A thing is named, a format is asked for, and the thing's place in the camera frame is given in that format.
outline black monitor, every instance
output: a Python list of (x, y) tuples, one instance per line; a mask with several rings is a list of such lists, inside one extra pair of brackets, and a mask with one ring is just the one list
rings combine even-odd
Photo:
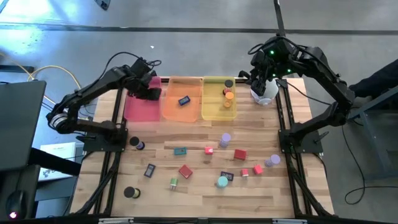
[(27, 165), (46, 82), (0, 84), (0, 171)]

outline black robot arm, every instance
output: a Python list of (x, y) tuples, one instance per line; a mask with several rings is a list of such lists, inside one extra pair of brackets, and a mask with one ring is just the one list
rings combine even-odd
[(119, 141), (121, 133), (116, 124), (111, 121), (98, 123), (79, 119), (79, 109), (103, 93), (121, 87), (127, 88), (129, 94), (137, 98), (158, 100), (161, 89), (149, 88), (152, 76), (156, 75), (154, 71), (150, 72), (151, 70), (149, 64), (142, 58), (137, 59), (131, 67), (123, 65), (109, 69), (100, 79), (81, 90), (66, 95), (60, 103), (57, 103), (46, 116), (49, 126), (60, 134), (84, 131), (101, 134), (109, 142)]
[(241, 71), (239, 76), (248, 78), (247, 84), (262, 96), (266, 89), (266, 80), (282, 78), (297, 73), (314, 78), (336, 100), (324, 113), (304, 123), (294, 123), (286, 138), (294, 146), (301, 145), (306, 134), (322, 127), (341, 126), (353, 104), (354, 93), (340, 80), (328, 65), (325, 54), (319, 47), (305, 47), (293, 43), (286, 37), (275, 36), (265, 44), (257, 45), (249, 51), (254, 54), (250, 74)]

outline wooden tabletop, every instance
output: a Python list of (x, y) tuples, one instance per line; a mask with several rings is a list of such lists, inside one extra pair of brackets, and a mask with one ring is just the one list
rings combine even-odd
[[(301, 78), (290, 78), (288, 82), (305, 93)], [(167, 89), (166, 83), (163, 84), (163, 89), (162, 98)], [(280, 92), (284, 106), (284, 95)], [(289, 88), (289, 92), (295, 121), (311, 119), (308, 99), (293, 88)], [(116, 91), (109, 91), (99, 98), (95, 121), (111, 119), (115, 98)], [(251, 98), (250, 86), (245, 84), (237, 84), (236, 101), (238, 115), (234, 121), (205, 121), (200, 118), (198, 111), (199, 119), (196, 123), (179, 123), (164, 118), (160, 122), (127, 123), (129, 137), (138, 136), (146, 147), (143, 151), (137, 151), (127, 143), (126, 150), (122, 153), (112, 216), (293, 217), (285, 157), (280, 153), (277, 136), (279, 119), (276, 102), (274, 100), (267, 106), (255, 104)], [(123, 108), (122, 106), (119, 112), (119, 120)], [(223, 133), (232, 135), (226, 149), (221, 149), (218, 145)], [(205, 155), (205, 146), (214, 147), (212, 156)], [(187, 155), (175, 156), (175, 147), (187, 147)], [(233, 159), (235, 149), (247, 150), (247, 159)], [(278, 154), (282, 161), (275, 167), (266, 168), (264, 160), (272, 154)], [(95, 152), (84, 160), (71, 212), (81, 208), (97, 187), (103, 157), (104, 153)], [(303, 154), (302, 157), (308, 187), (325, 209), (333, 213), (321, 162), (312, 154)], [(156, 165), (152, 178), (144, 176), (148, 163)], [(193, 170), (189, 179), (178, 173), (184, 164)], [(254, 175), (252, 171), (256, 164), (263, 167), (261, 175)], [(249, 169), (247, 180), (240, 176), (242, 168)], [(234, 180), (225, 189), (215, 187), (221, 171), (234, 174)], [(178, 178), (175, 191), (170, 190), (172, 177)], [(137, 199), (124, 197), (123, 190), (128, 186), (140, 189), (141, 196)], [(105, 208), (107, 196), (108, 187), (104, 191), (101, 212)], [(300, 190), (298, 197), (300, 208), (305, 212)]]

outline yellow cable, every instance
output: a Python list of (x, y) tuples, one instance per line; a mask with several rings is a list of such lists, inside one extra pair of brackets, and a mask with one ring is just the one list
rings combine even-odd
[(44, 66), (44, 67), (42, 67), (42, 68), (37, 69), (36, 71), (32, 72), (32, 73), (29, 75), (29, 77), (27, 77), (27, 80), (26, 80), (26, 81), (29, 81), (30, 78), (34, 79), (35, 75), (36, 75), (39, 71), (41, 71), (41, 70), (43, 70), (43, 69), (46, 69), (46, 68), (59, 68), (59, 69), (65, 71), (66, 73), (68, 73), (68, 74), (73, 78), (73, 81), (75, 81), (75, 83), (76, 83), (77, 87), (79, 88), (79, 90), (81, 89), (80, 83), (79, 83), (79, 81), (76, 79), (76, 77), (74, 76), (74, 74), (72, 74), (71, 72), (69, 72), (66, 68), (62, 68), (62, 67), (59, 67), (59, 66), (56, 66), (56, 65), (47, 65), (47, 66)]
[[(43, 69), (46, 69), (46, 68), (59, 68), (59, 69), (65, 71), (65, 72), (67, 72), (67, 73), (73, 78), (73, 80), (75, 81), (77, 87), (78, 87), (79, 89), (81, 89), (81, 86), (80, 86), (79, 82), (77, 81), (76, 77), (74, 76), (74, 74), (72, 74), (71, 72), (69, 72), (66, 68), (62, 68), (62, 67), (59, 67), (59, 66), (56, 66), (56, 65), (47, 65), (47, 66), (44, 66), (44, 67), (42, 67), (42, 68), (37, 69), (36, 71), (34, 71), (34, 72), (32, 72), (32, 73), (29, 73), (22, 65), (20, 65), (18, 62), (14, 61), (13, 59), (11, 59), (10, 57), (8, 57), (7, 55), (5, 55), (5, 54), (3, 54), (3, 53), (1, 53), (1, 52), (0, 52), (0, 55), (2, 55), (4, 58), (10, 60), (12, 63), (16, 64), (16, 65), (17, 65), (18, 67), (20, 67), (23, 71), (25, 71), (26, 74), (28, 74), (28, 76), (29, 76), (29, 77), (27, 78), (27, 81), (29, 81), (30, 79), (33, 80), (33, 79), (35, 78), (34, 75), (35, 75), (36, 73), (38, 73), (39, 71), (43, 70)], [(51, 102), (51, 103), (53, 103), (53, 104), (55, 105), (55, 102), (54, 102), (53, 100), (51, 100), (48, 96), (44, 95), (44, 98), (45, 98), (46, 100), (48, 100), (49, 102)]]

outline red block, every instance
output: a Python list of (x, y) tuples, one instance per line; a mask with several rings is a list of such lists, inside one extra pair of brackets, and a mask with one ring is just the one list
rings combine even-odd
[(213, 147), (205, 147), (205, 154), (206, 155), (213, 155)]
[(262, 168), (260, 165), (255, 165), (253, 171), (255, 174), (262, 174)]
[(235, 159), (245, 160), (246, 159), (246, 151), (245, 150), (241, 150), (241, 149), (235, 149), (234, 158)]
[(248, 170), (247, 169), (242, 169), (241, 175), (242, 175), (242, 177), (248, 177), (249, 176)]
[(191, 176), (191, 174), (193, 173), (192, 170), (189, 169), (189, 167), (187, 165), (183, 165), (180, 170), (179, 170), (180, 174), (182, 174), (186, 179)]

